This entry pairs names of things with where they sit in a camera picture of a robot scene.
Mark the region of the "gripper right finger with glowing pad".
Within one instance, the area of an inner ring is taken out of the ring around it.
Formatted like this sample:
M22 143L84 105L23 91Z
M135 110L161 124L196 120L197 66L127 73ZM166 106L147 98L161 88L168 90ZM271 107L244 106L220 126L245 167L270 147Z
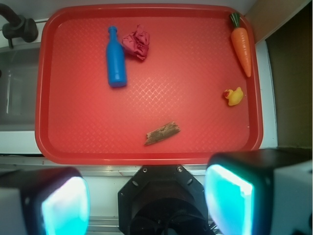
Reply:
M313 152L272 148L214 154L204 195L224 235L310 235Z

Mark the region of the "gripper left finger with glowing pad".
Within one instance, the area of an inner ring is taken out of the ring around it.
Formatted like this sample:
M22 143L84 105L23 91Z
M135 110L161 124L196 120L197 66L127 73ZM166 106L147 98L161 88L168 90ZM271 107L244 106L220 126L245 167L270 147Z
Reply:
M89 217L88 184L73 167L0 174L2 235L84 235Z

